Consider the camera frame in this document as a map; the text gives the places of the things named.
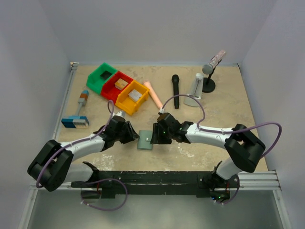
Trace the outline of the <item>sage green card holder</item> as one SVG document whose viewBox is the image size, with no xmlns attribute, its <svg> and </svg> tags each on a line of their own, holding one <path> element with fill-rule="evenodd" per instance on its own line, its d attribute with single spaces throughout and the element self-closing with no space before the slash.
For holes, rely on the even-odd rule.
<svg viewBox="0 0 305 229">
<path fill-rule="evenodd" d="M 151 130 L 140 130 L 139 139 L 137 143 L 138 150 L 152 150 L 153 145 L 151 144 L 153 132 Z"/>
</svg>

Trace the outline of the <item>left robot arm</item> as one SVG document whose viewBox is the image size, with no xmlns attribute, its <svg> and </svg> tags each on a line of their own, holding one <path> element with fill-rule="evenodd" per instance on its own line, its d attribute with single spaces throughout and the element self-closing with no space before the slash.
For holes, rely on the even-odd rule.
<svg viewBox="0 0 305 229">
<path fill-rule="evenodd" d="M 63 143 L 54 139 L 47 141 L 29 165 L 27 173 L 36 180 L 38 187 L 52 192 L 65 182 L 73 161 L 105 151 L 117 141 L 126 144 L 138 138 L 130 121 L 115 115 L 85 138 Z"/>
</svg>

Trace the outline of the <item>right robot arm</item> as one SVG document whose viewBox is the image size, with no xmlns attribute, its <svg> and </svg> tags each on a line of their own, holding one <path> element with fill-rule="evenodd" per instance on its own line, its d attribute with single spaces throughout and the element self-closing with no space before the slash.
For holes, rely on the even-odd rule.
<svg viewBox="0 0 305 229">
<path fill-rule="evenodd" d="M 229 158 L 221 161 L 203 178 L 205 188 L 223 187 L 229 179 L 244 171 L 253 173 L 265 151 L 265 144 L 246 126 L 212 128 L 185 121 L 180 123 L 170 113 L 161 114 L 153 124 L 151 144 L 206 144 L 225 149 Z"/>
</svg>

